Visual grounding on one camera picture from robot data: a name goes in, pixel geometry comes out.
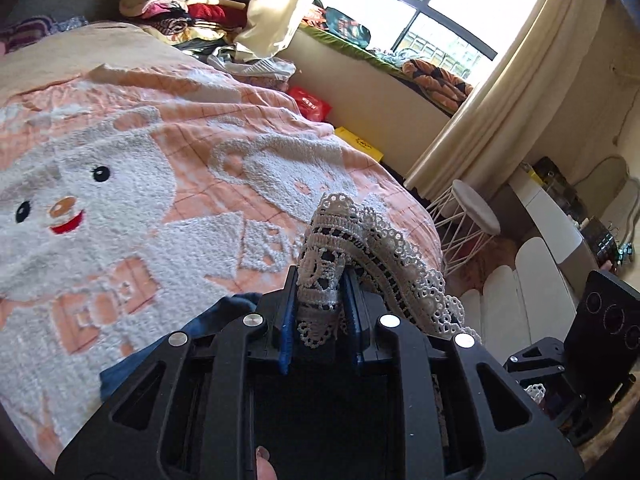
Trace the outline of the left hand red nails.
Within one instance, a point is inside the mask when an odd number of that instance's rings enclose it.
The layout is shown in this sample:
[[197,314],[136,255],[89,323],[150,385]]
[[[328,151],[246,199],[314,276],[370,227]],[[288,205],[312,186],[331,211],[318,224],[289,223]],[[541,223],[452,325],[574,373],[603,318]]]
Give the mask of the left hand red nails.
[[277,474],[270,463],[270,454],[263,446],[255,452],[257,480],[277,480]]

